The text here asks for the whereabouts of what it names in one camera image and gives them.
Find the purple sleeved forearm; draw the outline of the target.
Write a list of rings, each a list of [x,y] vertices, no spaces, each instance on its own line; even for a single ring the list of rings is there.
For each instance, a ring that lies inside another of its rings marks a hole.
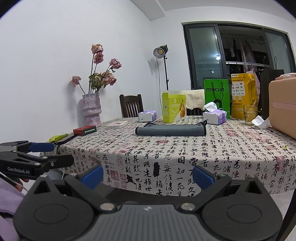
[[[20,240],[13,217],[24,197],[13,185],[1,178],[1,240]]]

